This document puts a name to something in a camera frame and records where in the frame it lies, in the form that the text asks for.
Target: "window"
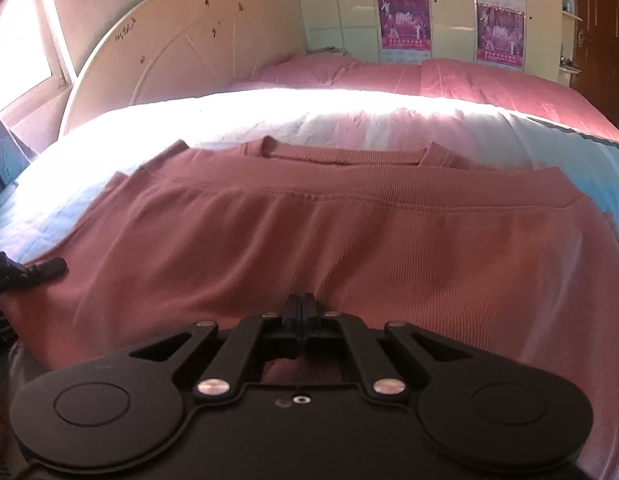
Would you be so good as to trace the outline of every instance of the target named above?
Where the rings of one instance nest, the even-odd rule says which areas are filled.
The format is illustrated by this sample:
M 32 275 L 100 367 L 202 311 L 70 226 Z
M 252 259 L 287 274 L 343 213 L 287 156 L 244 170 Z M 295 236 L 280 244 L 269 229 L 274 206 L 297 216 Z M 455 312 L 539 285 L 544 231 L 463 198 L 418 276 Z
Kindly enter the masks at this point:
M 0 117 L 14 125 L 66 86 L 42 0 L 8 0 L 0 16 Z

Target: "ribbed fabric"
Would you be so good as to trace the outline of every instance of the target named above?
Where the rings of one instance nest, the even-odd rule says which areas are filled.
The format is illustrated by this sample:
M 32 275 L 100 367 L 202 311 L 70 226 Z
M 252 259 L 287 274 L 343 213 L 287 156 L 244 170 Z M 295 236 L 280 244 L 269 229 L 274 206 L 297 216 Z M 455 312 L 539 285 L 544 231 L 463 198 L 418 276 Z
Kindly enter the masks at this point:
M 48 367 L 313 292 L 373 327 L 405 319 L 574 381 L 595 411 L 581 466 L 619 479 L 619 243 L 560 170 L 478 168 L 436 144 L 179 142 L 115 177 L 50 256 L 66 277 L 0 298 Z

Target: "window frame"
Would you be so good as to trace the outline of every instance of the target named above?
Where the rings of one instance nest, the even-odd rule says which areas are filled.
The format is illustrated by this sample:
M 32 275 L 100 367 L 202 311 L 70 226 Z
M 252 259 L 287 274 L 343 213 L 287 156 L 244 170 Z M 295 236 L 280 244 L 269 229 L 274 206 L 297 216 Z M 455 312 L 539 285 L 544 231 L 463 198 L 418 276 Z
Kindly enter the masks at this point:
M 44 1 L 34 0 L 34 3 L 41 31 L 43 50 L 52 75 L 29 89 L 0 111 L 1 120 L 9 127 L 16 126 L 37 108 L 40 108 L 61 94 L 71 86 L 76 78 L 75 75 L 72 77 L 65 63 L 61 62 L 60 48 L 58 41 L 50 30 Z

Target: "handwriting on headboard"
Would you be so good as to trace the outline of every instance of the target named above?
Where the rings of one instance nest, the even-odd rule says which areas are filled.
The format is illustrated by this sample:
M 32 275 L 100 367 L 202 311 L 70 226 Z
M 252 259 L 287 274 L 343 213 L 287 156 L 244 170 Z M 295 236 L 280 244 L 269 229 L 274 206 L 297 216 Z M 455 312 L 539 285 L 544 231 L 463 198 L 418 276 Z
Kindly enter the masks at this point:
M 114 37 L 116 41 L 122 40 L 125 36 L 127 36 L 132 29 L 134 29 L 134 24 L 136 23 L 136 18 L 132 18 L 129 22 L 125 23 L 125 26 L 121 29 L 121 31 Z

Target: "arched headboard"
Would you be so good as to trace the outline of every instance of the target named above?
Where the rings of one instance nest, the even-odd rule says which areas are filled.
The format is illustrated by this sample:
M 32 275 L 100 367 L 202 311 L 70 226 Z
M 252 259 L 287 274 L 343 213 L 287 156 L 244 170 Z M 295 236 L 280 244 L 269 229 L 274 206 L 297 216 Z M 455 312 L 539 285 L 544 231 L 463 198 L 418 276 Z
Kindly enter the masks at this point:
M 145 0 L 90 55 L 60 136 L 109 110 L 227 88 L 303 49 L 302 23 L 292 25 L 268 0 Z

